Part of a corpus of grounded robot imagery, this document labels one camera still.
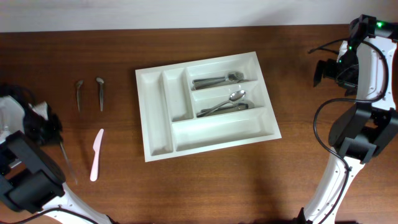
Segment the dark chopstick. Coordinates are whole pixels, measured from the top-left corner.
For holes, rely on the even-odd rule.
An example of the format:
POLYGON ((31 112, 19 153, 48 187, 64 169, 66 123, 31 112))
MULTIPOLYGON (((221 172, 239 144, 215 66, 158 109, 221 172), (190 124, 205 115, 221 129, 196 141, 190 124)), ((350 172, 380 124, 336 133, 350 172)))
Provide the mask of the dark chopstick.
POLYGON ((73 170, 73 167, 72 167, 72 165, 71 165, 71 163, 70 163, 70 160, 69 160, 69 158, 68 158, 68 155, 67 155, 67 152, 66 152, 66 150, 65 150, 65 146, 64 146, 63 141, 60 141, 60 148, 61 148, 61 150, 62 150, 62 154, 63 154, 63 156, 64 156, 64 158, 65 158, 65 162, 67 163, 67 166, 68 166, 68 169, 69 169, 69 171, 70 171, 70 174, 71 174, 71 176, 73 177, 73 180, 74 180, 75 184, 78 184, 78 179, 77 179, 77 177, 76 177, 76 175, 75 175, 75 172, 74 172, 74 170, 73 170))

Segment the small metal spoon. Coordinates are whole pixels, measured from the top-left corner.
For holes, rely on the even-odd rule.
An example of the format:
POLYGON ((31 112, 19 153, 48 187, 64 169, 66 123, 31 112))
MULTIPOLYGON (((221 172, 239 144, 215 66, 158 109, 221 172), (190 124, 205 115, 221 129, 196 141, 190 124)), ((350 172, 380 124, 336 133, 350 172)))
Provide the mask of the small metal spoon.
POLYGON ((104 80, 100 77, 96 77, 96 81, 99 85, 99 106, 100 106, 100 111, 103 111, 104 108, 104 80))
POLYGON ((78 108, 78 112, 81 111, 81 106, 80 106, 80 89, 82 87, 82 85, 84 84, 84 80, 78 80, 75 84, 75 88, 76 88, 76 103, 77 103, 77 108, 78 108))

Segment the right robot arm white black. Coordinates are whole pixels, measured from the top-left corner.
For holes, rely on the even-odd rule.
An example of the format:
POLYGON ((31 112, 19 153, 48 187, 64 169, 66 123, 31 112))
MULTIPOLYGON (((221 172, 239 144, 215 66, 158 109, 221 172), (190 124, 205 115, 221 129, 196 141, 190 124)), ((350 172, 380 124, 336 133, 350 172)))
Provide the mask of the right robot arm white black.
POLYGON ((336 223, 354 178, 397 134, 392 93, 397 24, 362 14, 339 41, 337 59, 318 61, 313 84, 332 79, 346 90, 341 101, 352 106, 332 124, 328 142, 320 143, 330 154, 328 164, 315 195, 292 223, 336 223))

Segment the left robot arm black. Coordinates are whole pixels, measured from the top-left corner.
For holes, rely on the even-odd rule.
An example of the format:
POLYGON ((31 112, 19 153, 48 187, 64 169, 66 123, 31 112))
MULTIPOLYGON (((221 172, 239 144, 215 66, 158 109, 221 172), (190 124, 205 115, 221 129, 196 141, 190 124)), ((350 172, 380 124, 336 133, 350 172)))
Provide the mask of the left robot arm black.
POLYGON ((47 102, 18 85, 1 85, 1 202, 15 212, 59 223, 114 223, 82 201, 60 166, 41 148, 58 145, 62 124, 47 102))

